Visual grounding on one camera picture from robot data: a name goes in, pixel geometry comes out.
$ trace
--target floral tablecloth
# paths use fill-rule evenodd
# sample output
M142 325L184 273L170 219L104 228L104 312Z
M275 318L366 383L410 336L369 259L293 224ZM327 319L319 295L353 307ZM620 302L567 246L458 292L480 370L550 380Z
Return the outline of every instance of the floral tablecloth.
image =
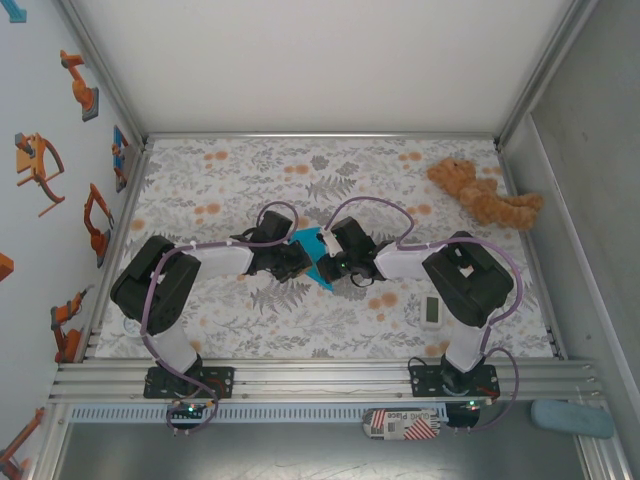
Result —
M323 225L342 201L380 196L416 221L409 242L467 230L505 248L520 266L524 302L494 330L490 344L517 356L552 355L518 233L481 227L426 178L446 156L475 161L479 176L504 182L490 140L230 138L157 140L146 168L119 271L143 243L161 234L177 244L225 239L253 226L262 205L295 205L300 227ZM406 228L393 209L362 203L344 211L376 242ZM334 293L308 277L280 284L267 273L227 276L194 285L182 314L192 345L205 358L406 358L439 356L452 319L437 332L419 325L429 281L376 282L363 289L347 279ZM513 292L507 305L513 301ZM124 335L123 315L109 304L98 357L147 357Z

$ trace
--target teddy bear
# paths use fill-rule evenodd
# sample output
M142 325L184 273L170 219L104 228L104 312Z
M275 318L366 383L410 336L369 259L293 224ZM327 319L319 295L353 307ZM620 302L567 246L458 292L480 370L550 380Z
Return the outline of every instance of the teddy bear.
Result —
M452 197L480 223L497 223L517 230L530 230L544 200L537 193L502 197L496 193L493 178L476 178L476 167L469 160L452 157L429 167L427 177Z

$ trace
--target white wall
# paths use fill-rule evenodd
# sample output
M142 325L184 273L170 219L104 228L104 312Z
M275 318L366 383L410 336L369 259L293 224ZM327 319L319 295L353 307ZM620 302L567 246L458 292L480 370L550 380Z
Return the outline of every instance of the white wall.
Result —
M75 0L147 131L497 133L570 0Z
M103 91L99 116L82 122L71 75L60 65L60 49L77 53L71 37L51 2L19 4L27 10L26 24L10 24L0 10L0 252L15 263L15 271L0 282L0 448L48 396L56 351L49 327L51 307L94 283L74 325L81 325L93 310L102 271L96 268L83 224L89 183L102 192L116 222L126 194L115 192L111 157L113 125L123 125ZM95 86L90 71L79 70ZM41 189L33 181L16 186L28 174L16 173L18 132L40 133L64 163L65 172L50 186L66 199L41 218L38 213L50 203ZM45 165L48 173L55 171L48 154ZM96 227L107 228L99 208L92 218Z

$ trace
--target small white device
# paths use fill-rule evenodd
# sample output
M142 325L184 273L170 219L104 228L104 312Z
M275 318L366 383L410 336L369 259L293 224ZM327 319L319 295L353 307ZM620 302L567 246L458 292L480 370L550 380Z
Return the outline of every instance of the small white device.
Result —
M420 326L424 330L440 330L444 324L444 311L442 299L438 295L423 295L420 299Z

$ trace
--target blue sticker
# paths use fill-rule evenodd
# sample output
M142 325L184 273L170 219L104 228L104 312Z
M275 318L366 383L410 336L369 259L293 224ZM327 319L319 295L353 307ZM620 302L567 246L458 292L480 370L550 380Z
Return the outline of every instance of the blue sticker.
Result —
M18 7L15 0L0 0L0 3L9 14L9 22L27 23L27 11Z

